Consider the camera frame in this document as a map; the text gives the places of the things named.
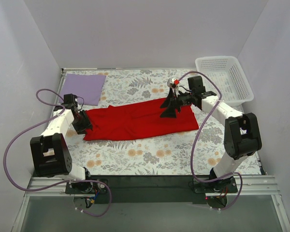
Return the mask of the red t shirt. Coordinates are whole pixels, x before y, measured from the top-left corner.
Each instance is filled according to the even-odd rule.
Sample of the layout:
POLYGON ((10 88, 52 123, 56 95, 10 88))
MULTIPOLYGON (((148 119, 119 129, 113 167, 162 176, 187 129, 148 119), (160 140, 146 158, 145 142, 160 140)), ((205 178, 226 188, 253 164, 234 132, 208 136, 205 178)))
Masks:
POLYGON ((87 110, 93 129, 86 130, 84 140, 137 140, 199 129, 190 106, 182 107, 176 118, 161 118, 164 100, 87 110))

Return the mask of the white plastic basket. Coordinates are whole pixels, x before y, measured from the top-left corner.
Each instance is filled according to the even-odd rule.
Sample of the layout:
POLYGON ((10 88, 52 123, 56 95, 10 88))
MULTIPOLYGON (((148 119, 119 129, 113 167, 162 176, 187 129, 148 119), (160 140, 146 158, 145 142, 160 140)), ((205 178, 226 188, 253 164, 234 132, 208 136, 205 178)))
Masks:
POLYGON ((222 101, 238 106, 254 99, 246 75, 236 57, 212 56, 195 60, 196 70, 205 74, 222 93, 222 101))

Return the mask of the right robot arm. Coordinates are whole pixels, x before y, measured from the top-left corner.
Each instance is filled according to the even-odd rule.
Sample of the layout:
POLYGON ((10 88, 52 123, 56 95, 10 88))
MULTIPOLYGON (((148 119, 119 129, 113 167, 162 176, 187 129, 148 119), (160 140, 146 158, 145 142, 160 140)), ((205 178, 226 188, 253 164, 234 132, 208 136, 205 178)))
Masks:
POLYGON ((170 78, 167 82, 169 93, 161 105, 161 118, 175 118, 184 106, 194 105, 207 112, 224 126, 225 153, 218 164, 211 169, 206 180, 194 179, 194 186, 203 192, 226 191, 233 182, 233 176, 240 164, 261 149, 261 136, 257 117, 253 113, 244 114, 221 101, 220 91, 206 91, 204 75, 188 78, 189 89, 179 91, 179 80, 170 78))

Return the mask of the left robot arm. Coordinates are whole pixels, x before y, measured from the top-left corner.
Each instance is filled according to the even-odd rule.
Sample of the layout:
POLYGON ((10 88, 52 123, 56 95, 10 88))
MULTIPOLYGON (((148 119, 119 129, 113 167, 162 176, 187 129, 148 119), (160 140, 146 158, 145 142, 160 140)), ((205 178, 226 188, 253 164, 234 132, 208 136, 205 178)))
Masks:
POLYGON ((78 109, 76 95, 64 95, 62 105, 64 112, 61 114, 61 108, 56 106, 53 113, 56 118, 40 136, 30 141, 35 174, 37 177, 61 178, 81 193, 89 193, 93 190, 90 172, 85 167, 73 165, 65 136, 69 126, 73 126, 79 135, 93 130, 93 126, 85 110, 78 109))

